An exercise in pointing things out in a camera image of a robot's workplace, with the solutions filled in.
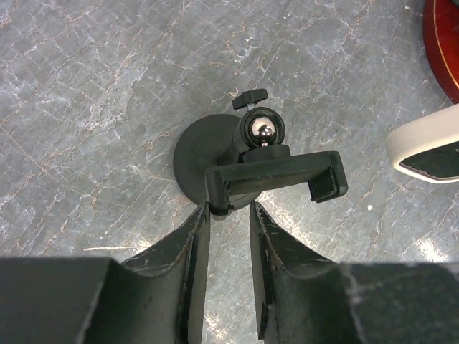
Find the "black phone stand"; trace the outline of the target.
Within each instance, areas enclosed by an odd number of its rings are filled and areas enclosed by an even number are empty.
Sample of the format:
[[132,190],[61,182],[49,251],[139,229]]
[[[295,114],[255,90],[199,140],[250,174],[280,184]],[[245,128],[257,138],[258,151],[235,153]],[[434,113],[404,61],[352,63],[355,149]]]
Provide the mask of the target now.
[[244,116],[201,118],[176,144],[173,169],[179,188],[196,205],[206,203],[215,219],[250,205],[264,191],[306,183],[317,204],[348,191],[337,151],[291,154],[280,114],[258,105],[267,98],[265,89],[243,92],[232,106],[245,109]]

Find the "phone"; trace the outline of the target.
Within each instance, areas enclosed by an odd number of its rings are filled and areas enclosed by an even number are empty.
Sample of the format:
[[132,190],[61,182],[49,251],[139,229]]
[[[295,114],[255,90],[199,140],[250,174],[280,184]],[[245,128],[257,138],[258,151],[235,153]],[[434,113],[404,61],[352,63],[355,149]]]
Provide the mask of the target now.
[[429,183],[458,181],[458,105],[413,120],[386,141],[391,166]]

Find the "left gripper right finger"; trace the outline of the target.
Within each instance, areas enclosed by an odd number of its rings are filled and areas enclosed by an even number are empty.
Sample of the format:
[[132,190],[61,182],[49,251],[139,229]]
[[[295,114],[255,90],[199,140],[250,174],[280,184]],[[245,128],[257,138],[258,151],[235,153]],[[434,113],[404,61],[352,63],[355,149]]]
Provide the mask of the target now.
[[354,343],[339,265],[250,205],[250,250],[258,337],[264,343]]

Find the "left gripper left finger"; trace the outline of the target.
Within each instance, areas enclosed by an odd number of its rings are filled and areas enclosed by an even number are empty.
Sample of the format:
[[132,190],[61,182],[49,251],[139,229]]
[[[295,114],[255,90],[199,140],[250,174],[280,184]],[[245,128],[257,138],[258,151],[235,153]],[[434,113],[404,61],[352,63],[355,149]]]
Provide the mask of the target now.
[[122,321],[126,343],[200,343],[210,244],[208,203],[141,253],[125,260],[131,273]]

